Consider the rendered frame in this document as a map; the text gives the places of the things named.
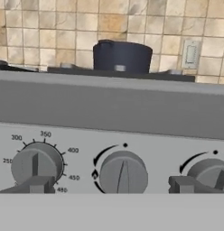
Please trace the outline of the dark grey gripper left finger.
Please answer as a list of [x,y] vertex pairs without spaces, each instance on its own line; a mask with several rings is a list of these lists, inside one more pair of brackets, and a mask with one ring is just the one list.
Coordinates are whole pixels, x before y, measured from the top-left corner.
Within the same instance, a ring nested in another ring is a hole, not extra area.
[[54,193],[55,178],[53,176],[33,176],[15,186],[0,190],[0,194],[29,194],[29,193]]

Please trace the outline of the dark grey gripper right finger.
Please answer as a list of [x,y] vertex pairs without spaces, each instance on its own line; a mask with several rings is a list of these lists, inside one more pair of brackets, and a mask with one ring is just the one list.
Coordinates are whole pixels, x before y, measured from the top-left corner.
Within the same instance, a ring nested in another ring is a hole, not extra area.
[[190,176],[170,176],[168,183],[170,193],[224,193],[224,189],[214,189],[205,186]]

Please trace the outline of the grey burner knob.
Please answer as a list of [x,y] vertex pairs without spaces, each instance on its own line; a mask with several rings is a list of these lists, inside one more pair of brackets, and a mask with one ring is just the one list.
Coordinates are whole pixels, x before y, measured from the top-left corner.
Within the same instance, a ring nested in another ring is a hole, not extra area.
[[224,191],[224,161],[219,159],[201,160],[189,169],[188,176],[199,183]]
[[106,193],[144,193],[148,185],[148,172],[138,155],[117,151],[102,162],[99,182]]

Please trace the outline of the grey stove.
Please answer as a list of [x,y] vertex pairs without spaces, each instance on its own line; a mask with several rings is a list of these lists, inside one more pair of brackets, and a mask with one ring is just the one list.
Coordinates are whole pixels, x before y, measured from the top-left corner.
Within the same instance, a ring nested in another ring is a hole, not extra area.
[[54,146],[64,160],[54,193],[106,193],[101,165],[117,151],[145,163],[144,193],[170,193],[170,176],[188,176],[201,160],[224,161],[224,85],[0,60],[0,190],[17,184],[13,158],[35,142]]

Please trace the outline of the grey temperature dial knob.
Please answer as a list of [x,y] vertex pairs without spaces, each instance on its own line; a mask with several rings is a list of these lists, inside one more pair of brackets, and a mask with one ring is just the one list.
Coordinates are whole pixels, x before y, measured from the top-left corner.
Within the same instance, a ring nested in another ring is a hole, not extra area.
[[64,172],[64,160],[48,143],[29,143],[13,158],[11,172],[18,184],[34,176],[53,177],[57,181]]

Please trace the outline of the dark blue pot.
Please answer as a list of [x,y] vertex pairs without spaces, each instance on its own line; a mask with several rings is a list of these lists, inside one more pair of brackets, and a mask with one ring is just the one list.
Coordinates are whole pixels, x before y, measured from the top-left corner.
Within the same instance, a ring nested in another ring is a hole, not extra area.
[[135,42],[99,40],[93,46],[93,67],[96,70],[149,72],[153,49]]

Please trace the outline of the grey wall socket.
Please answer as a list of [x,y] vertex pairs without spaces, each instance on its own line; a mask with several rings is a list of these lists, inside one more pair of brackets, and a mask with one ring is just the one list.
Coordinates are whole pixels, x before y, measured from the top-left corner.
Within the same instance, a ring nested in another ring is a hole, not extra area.
[[185,40],[182,49],[182,68],[197,69],[201,52],[201,42]]

